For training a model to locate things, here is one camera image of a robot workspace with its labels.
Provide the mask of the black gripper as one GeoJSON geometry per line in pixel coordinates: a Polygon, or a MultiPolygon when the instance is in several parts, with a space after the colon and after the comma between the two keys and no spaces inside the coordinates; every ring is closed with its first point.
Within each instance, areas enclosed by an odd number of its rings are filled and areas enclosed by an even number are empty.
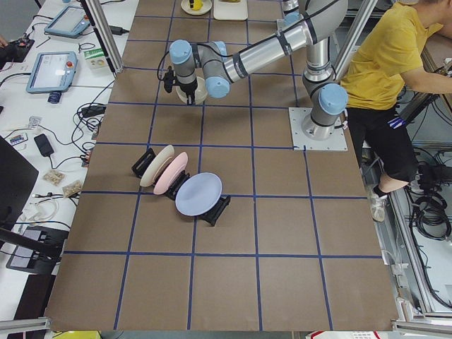
{"type": "Polygon", "coordinates": [[[198,81],[195,73],[188,76],[177,75],[179,87],[186,94],[187,105],[195,105],[195,91],[198,88],[198,81]]]}

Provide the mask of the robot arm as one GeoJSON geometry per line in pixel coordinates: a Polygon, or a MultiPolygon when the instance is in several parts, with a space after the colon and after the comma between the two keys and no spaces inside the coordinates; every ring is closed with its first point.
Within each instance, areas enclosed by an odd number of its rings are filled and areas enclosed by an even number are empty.
{"type": "Polygon", "coordinates": [[[303,84],[313,107],[302,122],[302,131],[312,140],[326,140],[348,100],[345,89],[333,82],[328,56],[328,38],[342,23],[347,7],[347,1],[307,1],[301,10],[293,1],[285,12],[283,29],[234,54],[226,52],[222,41],[176,40],[169,47],[172,64],[162,78],[165,90],[170,93],[177,86],[186,95],[186,103],[194,104],[195,70],[200,69],[208,95],[220,99],[229,94],[233,83],[305,47],[303,84]]]}

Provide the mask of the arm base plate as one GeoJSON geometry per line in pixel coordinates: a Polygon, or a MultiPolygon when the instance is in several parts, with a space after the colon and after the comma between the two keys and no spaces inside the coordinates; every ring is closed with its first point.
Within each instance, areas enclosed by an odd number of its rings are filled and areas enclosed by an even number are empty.
{"type": "Polygon", "coordinates": [[[285,20],[284,19],[277,19],[276,20],[276,26],[277,26],[277,30],[283,30],[286,27],[285,20]]]}
{"type": "Polygon", "coordinates": [[[339,117],[332,126],[319,126],[311,119],[310,107],[290,107],[289,120],[294,150],[347,151],[339,117]]]}

